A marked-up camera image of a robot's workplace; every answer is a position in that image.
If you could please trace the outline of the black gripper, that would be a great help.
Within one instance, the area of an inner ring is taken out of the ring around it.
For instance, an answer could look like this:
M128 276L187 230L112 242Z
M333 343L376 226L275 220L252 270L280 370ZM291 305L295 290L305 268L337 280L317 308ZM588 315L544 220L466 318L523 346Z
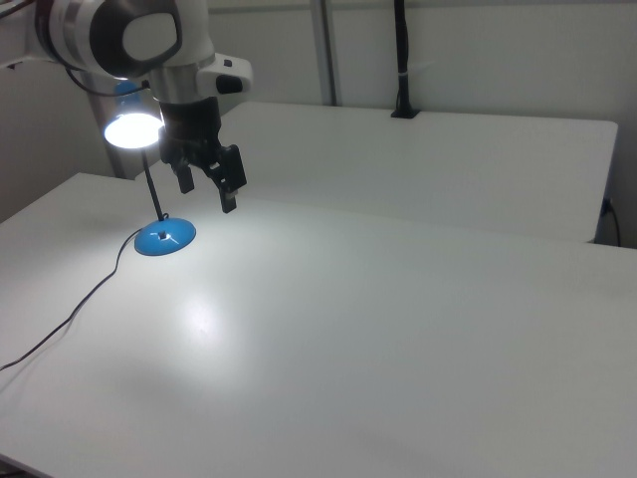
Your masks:
M247 184L241 152L236 144L223 146L219 140L221 114L218 99L195 103L159 103L163 130L160 159L175 174L180 192L195 188L190 166L207 171L219 191L223 213L237 207L238 190Z

